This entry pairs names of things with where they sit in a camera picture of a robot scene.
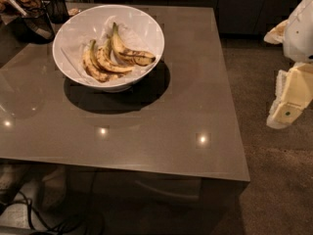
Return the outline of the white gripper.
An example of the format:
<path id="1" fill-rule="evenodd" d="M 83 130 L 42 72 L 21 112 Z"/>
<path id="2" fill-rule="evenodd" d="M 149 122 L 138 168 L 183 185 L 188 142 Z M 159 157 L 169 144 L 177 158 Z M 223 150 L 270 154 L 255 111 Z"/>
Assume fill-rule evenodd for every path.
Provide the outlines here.
<path id="1" fill-rule="evenodd" d="M 283 42 L 284 55 L 295 62 L 276 78 L 276 99 L 266 124 L 274 129 L 293 124 L 313 100 L 313 0 L 301 0 L 289 18 L 268 31 L 263 40 Z"/>

